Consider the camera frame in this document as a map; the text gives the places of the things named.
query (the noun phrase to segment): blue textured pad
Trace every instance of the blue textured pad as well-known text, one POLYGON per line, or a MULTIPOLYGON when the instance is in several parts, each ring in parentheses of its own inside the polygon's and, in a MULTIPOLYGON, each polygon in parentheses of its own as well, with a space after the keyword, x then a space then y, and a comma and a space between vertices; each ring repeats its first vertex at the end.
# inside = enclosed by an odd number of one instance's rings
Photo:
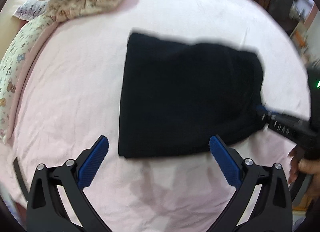
POLYGON ((238 165, 216 136, 210 138, 209 146, 229 185, 238 189, 242 184, 241 170, 238 165))
POLYGON ((87 160, 83 163, 78 173, 78 188, 89 187, 96 175, 101 163, 109 150, 108 139, 103 137, 97 146, 90 153, 87 160))

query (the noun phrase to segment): white bed sheet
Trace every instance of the white bed sheet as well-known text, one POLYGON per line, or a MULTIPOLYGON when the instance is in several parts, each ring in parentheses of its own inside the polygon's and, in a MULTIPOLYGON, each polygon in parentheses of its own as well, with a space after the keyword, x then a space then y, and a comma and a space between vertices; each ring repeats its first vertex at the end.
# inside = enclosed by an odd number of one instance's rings
MULTIPOLYGON (((309 116, 303 65, 285 32, 256 3, 125 0, 115 12, 62 24, 43 47, 20 98, 5 183, 25 204, 11 169, 16 156, 30 185, 39 163, 62 165, 103 134, 110 150, 84 192, 114 232, 205 231, 234 192, 210 153, 143 160, 118 156, 120 94, 132 29, 256 50, 265 68, 267 106, 309 116)), ((234 147, 257 164, 279 162, 288 173, 287 153, 293 146, 263 130, 234 147)), ((257 193, 258 188, 242 222, 257 193)), ((75 220, 70 206, 67 212, 75 220)))

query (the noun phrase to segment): metal bolt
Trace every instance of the metal bolt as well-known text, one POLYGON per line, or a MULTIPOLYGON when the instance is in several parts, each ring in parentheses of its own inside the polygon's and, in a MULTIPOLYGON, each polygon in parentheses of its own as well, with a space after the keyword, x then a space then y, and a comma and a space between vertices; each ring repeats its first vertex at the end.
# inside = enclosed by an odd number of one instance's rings
POLYGON ((69 160, 66 161, 66 165, 68 167, 72 166, 74 163, 75 163, 75 161, 73 159, 69 159, 69 160))
POLYGON ((248 165, 248 166, 251 166, 251 165, 253 164, 253 160, 251 160, 251 159, 245 159, 245 160, 244 160, 244 163, 245 163, 246 165, 248 165))
POLYGON ((276 169, 282 169, 282 166, 281 166, 280 163, 276 163, 276 164, 275 164, 275 168, 276 168, 276 169))
POLYGON ((42 163, 37 166, 37 170, 43 170, 43 168, 44 168, 44 164, 42 163))

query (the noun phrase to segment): black folded cloth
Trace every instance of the black folded cloth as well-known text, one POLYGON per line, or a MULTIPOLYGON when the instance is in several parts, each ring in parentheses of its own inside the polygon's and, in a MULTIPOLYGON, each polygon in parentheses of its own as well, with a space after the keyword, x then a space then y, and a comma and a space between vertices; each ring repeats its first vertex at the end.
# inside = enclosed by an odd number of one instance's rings
POLYGON ((263 70, 257 55, 219 44, 187 45, 133 33, 120 101, 119 148, 125 158, 209 151, 263 128, 263 70))

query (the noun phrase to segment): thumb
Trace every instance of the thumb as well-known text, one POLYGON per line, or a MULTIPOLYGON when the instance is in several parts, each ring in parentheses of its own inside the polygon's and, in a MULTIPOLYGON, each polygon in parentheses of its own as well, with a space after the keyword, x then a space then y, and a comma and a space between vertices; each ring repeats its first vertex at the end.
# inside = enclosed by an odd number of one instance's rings
POLYGON ((320 174, 320 161, 302 159, 298 168, 305 174, 320 174))

